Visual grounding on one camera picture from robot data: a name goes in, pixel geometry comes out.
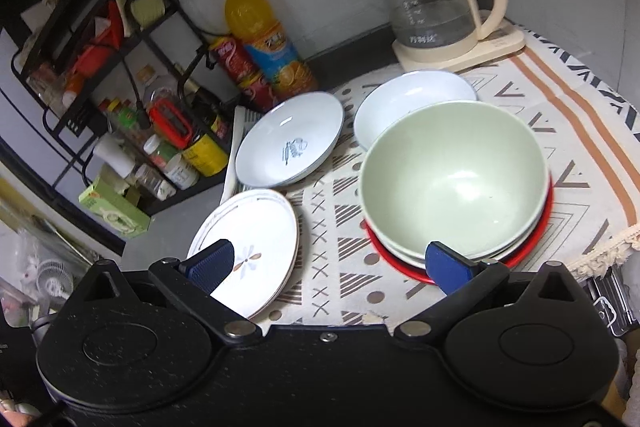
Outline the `red rimmed plate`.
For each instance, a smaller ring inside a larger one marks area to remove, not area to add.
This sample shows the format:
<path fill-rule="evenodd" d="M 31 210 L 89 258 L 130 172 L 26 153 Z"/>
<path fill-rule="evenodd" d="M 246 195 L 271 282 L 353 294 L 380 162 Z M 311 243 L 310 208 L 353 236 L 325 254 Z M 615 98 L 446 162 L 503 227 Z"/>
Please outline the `red rimmed plate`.
<path fill-rule="evenodd" d="M 551 216 L 551 210 L 553 205 L 553 182 L 550 182 L 547 199 L 544 203 L 544 210 L 542 210 L 541 217 L 539 218 L 536 227 L 530 232 L 529 236 L 518 245 L 518 248 L 514 248 L 510 254 L 501 254 L 495 256 L 497 261 L 502 262 L 509 269 L 514 269 L 522 261 L 524 261 L 539 244 L 544 236 L 549 219 Z M 433 280 L 429 277 L 424 269 L 424 261 L 421 262 L 405 262 L 404 258 L 392 253 L 375 235 L 373 230 L 369 227 L 366 220 L 361 222 L 363 230 L 366 231 L 367 236 L 376 252 L 396 271 L 421 283 L 428 285 L 434 285 Z"/>

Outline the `green carton box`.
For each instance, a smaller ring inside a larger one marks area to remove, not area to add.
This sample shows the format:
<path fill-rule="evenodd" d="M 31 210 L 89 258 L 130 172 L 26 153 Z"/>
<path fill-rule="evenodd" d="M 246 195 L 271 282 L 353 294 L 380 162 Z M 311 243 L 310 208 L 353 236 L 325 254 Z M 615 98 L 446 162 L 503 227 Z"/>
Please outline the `green carton box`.
<path fill-rule="evenodd" d="M 78 202 L 126 239 L 148 231 L 151 218 L 100 178 L 78 196 Z"/>

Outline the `white gold-rimmed plate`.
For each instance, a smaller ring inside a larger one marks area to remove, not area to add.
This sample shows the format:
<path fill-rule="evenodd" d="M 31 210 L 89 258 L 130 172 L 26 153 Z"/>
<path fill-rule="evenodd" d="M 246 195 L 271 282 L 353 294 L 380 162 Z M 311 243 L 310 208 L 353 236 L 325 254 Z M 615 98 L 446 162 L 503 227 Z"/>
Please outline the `white gold-rimmed plate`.
<path fill-rule="evenodd" d="M 219 239 L 231 243 L 234 260 L 228 277 L 210 295 L 242 317 L 256 317 L 280 294 L 293 271 L 298 244 L 293 207 L 272 190 L 236 194 L 202 223 L 188 256 Z"/>

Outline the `white blue-rimmed plate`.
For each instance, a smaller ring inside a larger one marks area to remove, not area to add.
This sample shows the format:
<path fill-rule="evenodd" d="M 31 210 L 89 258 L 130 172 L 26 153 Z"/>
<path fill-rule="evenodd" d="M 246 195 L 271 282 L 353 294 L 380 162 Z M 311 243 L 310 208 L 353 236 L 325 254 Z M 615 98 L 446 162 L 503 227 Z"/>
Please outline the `white blue-rimmed plate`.
<path fill-rule="evenodd" d="M 296 95 L 247 133 L 235 157 L 238 180 L 253 188 L 293 184 L 320 167 L 341 135 L 344 108 L 331 93 Z"/>

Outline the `white bakery print plate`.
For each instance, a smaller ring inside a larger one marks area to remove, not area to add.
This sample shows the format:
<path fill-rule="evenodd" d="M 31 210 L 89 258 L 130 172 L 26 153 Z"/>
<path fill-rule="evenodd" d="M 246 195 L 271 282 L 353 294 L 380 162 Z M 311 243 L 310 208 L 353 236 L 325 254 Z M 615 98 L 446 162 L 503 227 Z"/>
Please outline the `white bakery print plate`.
<path fill-rule="evenodd" d="M 410 113 L 438 103 L 477 100 L 474 88 L 453 72 L 405 72 L 363 100 L 354 120 L 355 138 L 363 150 L 369 150 L 387 128 Z"/>

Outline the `red soda can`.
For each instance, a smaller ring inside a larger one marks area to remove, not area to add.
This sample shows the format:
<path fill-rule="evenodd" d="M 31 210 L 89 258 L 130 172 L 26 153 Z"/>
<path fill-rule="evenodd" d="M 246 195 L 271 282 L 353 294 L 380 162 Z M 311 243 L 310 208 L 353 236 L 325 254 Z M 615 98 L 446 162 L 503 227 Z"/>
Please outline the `red soda can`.
<path fill-rule="evenodd" d="M 267 113 L 279 104 L 271 84 L 262 72 L 244 77 L 240 81 L 239 89 L 247 96 L 254 109 L 260 113 Z"/>
<path fill-rule="evenodd" d="M 242 43 L 235 37 L 216 37 L 209 45 L 209 51 L 236 84 L 242 83 L 259 72 Z"/>

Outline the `black spice rack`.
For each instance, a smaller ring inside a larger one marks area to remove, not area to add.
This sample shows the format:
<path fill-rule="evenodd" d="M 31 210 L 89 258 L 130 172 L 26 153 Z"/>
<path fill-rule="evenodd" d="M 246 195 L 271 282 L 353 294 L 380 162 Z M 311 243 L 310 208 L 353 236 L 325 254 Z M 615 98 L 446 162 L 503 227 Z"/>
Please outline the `black spice rack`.
<path fill-rule="evenodd" d="M 67 171 L 80 168 L 82 182 L 90 184 L 87 169 L 91 155 L 89 147 L 107 132 L 107 118 L 90 101 L 90 95 L 120 66 L 125 69 L 130 83 L 134 83 L 126 56 L 139 44 L 145 44 L 157 60 L 167 68 L 178 83 L 186 82 L 186 76 L 194 72 L 198 64 L 205 62 L 209 69 L 215 62 L 209 57 L 209 39 L 213 33 L 199 28 L 188 17 L 179 0 L 163 0 L 165 12 L 149 25 L 141 25 L 131 12 L 131 3 L 137 0 L 60 0 L 36 35 L 34 45 L 21 69 L 12 70 L 15 78 L 27 86 L 27 79 L 44 63 L 53 72 L 78 72 L 84 83 L 70 106 L 58 116 L 58 123 L 51 128 L 47 119 L 43 127 L 66 153 L 70 155 L 62 176 Z M 193 60 L 183 72 L 175 68 L 168 55 L 152 39 L 152 33 L 171 17 L 180 16 L 198 39 Z"/>

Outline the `cream kettle base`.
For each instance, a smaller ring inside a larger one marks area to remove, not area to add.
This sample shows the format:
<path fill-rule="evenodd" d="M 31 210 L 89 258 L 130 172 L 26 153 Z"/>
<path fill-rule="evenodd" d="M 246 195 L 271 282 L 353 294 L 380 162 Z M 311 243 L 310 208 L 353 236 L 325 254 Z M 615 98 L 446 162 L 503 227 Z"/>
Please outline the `cream kettle base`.
<path fill-rule="evenodd" d="M 395 40 L 392 49 L 405 72 L 420 69 L 462 72 L 521 51 L 525 46 L 525 36 L 521 29 L 504 18 L 486 39 L 477 41 L 468 50 L 464 48 L 467 42 L 470 39 L 464 39 L 461 44 L 453 44 L 449 50 L 439 52 L 407 48 Z"/>

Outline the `orange juice bottle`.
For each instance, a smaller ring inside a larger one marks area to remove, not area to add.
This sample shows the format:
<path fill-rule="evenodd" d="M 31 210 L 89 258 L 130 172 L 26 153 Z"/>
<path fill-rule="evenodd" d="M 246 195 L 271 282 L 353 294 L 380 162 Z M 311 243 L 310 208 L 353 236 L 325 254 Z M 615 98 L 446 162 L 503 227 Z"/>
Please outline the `orange juice bottle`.
<path fill-rule="evenodd" d="M 280 101 L 318 89 L 268 0 L 224 0 L 224 19 Z"/>

